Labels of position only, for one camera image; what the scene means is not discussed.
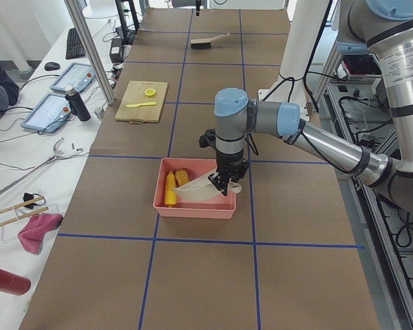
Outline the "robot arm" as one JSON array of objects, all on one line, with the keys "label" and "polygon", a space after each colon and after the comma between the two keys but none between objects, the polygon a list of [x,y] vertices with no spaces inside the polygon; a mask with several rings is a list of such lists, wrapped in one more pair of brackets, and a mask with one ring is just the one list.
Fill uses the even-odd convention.
[{"label": "robot arm", "polygon": [[413,213],[413,1],[344,1],[338,40],[378,58],[400,159],[376,155],[307,123],[294,103],[251,100],[245,91],[227,88],[215,96],[215,128],[199,140],[201,147],[215,150],[217,168],[208,179],[216,190],[226,194],[230,182],[245,176],[245,135],[268,133]]}]

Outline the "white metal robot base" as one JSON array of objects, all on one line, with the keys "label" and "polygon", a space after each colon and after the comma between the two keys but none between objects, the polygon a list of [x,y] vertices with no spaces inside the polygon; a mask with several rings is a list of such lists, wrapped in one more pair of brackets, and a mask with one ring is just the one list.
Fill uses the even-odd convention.
[{"label": "white metal robot base", "polygon": [[278,79],[259,97],[263,101],[295,103],[302,118],[308,115],[303,79],[315,42],[318,21],[311,17],[314,8],[312,1],[297,2]]}]

